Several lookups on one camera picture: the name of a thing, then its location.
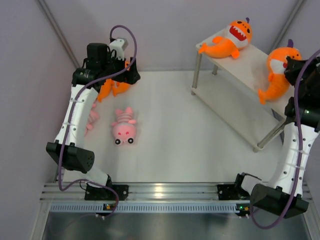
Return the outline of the orange shark plush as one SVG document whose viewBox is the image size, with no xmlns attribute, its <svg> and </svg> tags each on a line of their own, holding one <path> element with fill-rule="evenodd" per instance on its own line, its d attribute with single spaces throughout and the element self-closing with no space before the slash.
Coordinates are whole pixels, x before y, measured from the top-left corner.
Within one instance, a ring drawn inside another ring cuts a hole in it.
<svg viewBox="0 0 320 240">
<path fill-rule="evenodd" d="M 291 38 L 288 39 L 287 46 L 272 50 L 267 57 L 268 88 L 266 90 L 259 88 L 257 91 L 259 102 L 262 105 L 278 100 L 288 91 L 290 83 L 285 77 L 285 70 L 288 67 L 287 57 L 293 60 L 302 60 L 301 53 L 294 47 Z"/>
<path fill-rule="evenodd" d="M 117 82 L 111 79 L 111 90 L 114 97 L 130 89 L 131 85 L 125 82 Z"/>
<path fill-rule="evenodd" d="M 104 98 L 106 98 L 106 97 L 110 94 L 110 92 L 111 92 L 111 90 L 112 90 L 112 86 L 113 86 L 113 81 L 112 81 L 112 79 L 107 79 L 107 80 L 105 81 L 105 83 L 101 86 L 100 92 L 99 92 L 99 94 L 98 94 L 98 96 L 97 96 L 97 100 L 98 100 L 100 103 L 102 102 L 102 100 L 103 100 Z"/>
<path fill-rule="evenodd" d="M 197 53 L 215 59 L 227 57 L 237 59 L 240 56 L 240 51 L 251 43 L 252 38 L 253 30 L 250 18 L 238 19 L 227 25 L 223 35 L 217 35 L 212 39 L 213 45 L 204 42 Z"/>
</svg>

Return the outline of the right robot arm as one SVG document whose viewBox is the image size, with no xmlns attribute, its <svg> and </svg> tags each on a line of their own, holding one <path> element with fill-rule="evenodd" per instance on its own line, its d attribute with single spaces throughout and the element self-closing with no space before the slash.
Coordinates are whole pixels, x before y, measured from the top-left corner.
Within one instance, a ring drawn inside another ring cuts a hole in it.
<svg viewBox="0 0 320 240">
<path fill-rule="evenodd" d="M 314 141 L 320 136 L 320 54 L 308 60 L 288 59 L 285 79 L 294 87 L 284 109 L 284 142 L 277 167 L 269 181 L 241 173 L 233 186 L 235 196 L 254 207 L 288 219 L 307 211 L 303 178 Z"/>
</svg>

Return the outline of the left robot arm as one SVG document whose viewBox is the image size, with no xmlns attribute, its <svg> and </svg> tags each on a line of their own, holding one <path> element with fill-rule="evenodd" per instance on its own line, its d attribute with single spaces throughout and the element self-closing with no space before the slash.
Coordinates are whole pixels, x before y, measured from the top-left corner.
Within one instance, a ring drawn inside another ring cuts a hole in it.
<svg viewBox="0 0 320 240">
<path fill-rule="evenodd" d="M 126 64 L 123 40 L 118 38 L 110 45 L 90 43 L 83 66 L 72 76 L 71 95 L 61 128 L 53 142 L 46 144 L 46 152 L 58 166 L 58 187 L 64 192 L 76 183 L 85 182 L 95 188 L 102 200 L 113 194 L 111 177 L 95 166 L 95 153 L 84 148 L 85 133 L 93 105 L 104 83 L 110 79 L 133 85 L 140 80 L 136 54 Z"/>
</svg>

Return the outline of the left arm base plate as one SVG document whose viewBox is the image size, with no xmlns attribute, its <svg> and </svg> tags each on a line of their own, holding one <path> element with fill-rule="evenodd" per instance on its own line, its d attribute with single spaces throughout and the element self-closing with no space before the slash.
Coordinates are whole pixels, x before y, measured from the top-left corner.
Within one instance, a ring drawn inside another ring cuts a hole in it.
<svg viewBox="0 0 320 240">
<path fill-rule="evenodd" d="M 115 184 L 112 189 L 117 193 L 120 201 L 127 199 L 129 195 L 129 186 L 126 184 Z M 116 195 L 105 188 L 93 187 L 87 185 L 84 196 L 86 201 L 115 201 Z"/>
</svg>

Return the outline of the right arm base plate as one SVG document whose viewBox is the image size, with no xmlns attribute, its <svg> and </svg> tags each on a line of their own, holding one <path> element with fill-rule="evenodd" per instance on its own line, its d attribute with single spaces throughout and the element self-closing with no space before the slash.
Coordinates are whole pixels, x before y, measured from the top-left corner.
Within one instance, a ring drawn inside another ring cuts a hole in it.
<svg viewBox="0 0 320 240">
<path fill-rule="evenodd" d="M 217 193 L 220 201 L 250 199 L 249 193 L 235 184 L 218 184 Z"/>
</svg>

